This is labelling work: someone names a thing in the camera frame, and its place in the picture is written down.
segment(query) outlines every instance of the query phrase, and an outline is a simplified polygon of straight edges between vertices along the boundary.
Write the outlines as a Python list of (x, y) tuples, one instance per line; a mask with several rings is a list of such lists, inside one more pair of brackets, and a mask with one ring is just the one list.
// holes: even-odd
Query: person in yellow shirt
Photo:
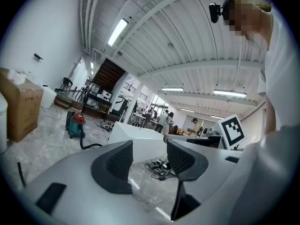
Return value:
[(189, 128), (188, 131), (189, 131), (189, 136), (190, 137), (197, 137), (197, 133), (200, 131), (200, 123), (198, 122), (197, 118), (194, 118), (192, 120), (192, 122), (195, 124), (194, 125), (194, 128), (191, 129)]

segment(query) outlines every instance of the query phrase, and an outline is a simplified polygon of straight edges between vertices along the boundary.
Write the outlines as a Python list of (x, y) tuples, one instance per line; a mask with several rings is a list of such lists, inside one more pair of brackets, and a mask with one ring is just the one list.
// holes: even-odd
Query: white trash can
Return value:
[(57, 94), (47, 85), (40, 85), (40, 87), (44, 90), (42, 101), (41, 101), (41, 107), (50, 108)]
[(7, 110), (8, 103), (0, 92), (0, 153), (8, 148), (7, 141)]

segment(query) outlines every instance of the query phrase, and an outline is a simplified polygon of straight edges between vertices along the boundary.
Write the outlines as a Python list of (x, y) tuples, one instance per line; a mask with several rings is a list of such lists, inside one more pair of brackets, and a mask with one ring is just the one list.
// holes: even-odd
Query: ceiling light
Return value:
[(241, 97), (241, 98), (247, 97), (247, 93), (244, 92), (235, 92), (235, 91), (226, 91), (226, 90), (217, 90), (217, 89), (214, 90), (214, 94), (228, 95), (228, 96)]
[(183, 88), (162, 88), (162, 91), (183, 91)]
[(213, 116), (211, 115), (212, 118), (219, 118), (219, 119), (223, 119), (222, 117), (217, 117), (217, 116)]
[(123, 29), (127, 26), (128, 22), (123, 18), (119, 21), (118, 25), (114, 29), (111, 37), (108, 40), (108, 45), (113, 46), (114, 42), (117, 40), (120, 33), (123, 31)]
[(184, 109), (184, 108), (181, 108), (180, 110), (184, 110), (184, 111), (191, 112), (191, 113), (194, 113), (194, 112), (195, 112), (195, 111), (188, 110), (188, 109)]

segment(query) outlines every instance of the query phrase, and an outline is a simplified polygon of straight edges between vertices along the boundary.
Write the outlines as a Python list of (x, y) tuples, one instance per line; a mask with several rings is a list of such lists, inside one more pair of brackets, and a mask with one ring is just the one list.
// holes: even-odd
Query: ceiling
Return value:
[[(243, 119), (263, 102), (256, 92), (266, 44), (259, 36), (252, 43), (235, 36), (222, 18), (212, 23), (209, 4), (223, 1), (82, 0), (83, 47), (96, 64), (112, 59), (177, 108)], [(122, 18), (129, 23), (110, 47)], [(184, 92), (162, 92), (168, 86)], [(215, 96), (214, 89), (245, 92), (247, 98)]]

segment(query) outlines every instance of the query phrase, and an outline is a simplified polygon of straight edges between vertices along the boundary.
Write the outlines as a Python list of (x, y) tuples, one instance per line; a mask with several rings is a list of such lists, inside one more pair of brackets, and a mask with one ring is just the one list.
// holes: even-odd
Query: black hose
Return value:
[(99, 143), (94, 143), (94, 144), (91, 144), (89, 146), (83, 146), (83, 126), (82, 125), (79, 125), (78, 128), (81, 130), (81, 135), (80, 135), (80, 147), (81, 149), (88, 149), (88, 148), (91, 148), (91, 147), (94, 147), (94, 146), (99, 146), (99, 147), (102, 147), (101, 144)]
[(21, 182), (23, 184), (23, 187), (26, 187), (26, 182), (25, 182), (25, 179), (23, 177), (23, 172), (22, 172), (22, 168), (21, 168), (21, 163), (17, 163), (18, 164), (18, 171), (19, 171), (19, 175), (20, 175), (20, 178), (21, 178)]

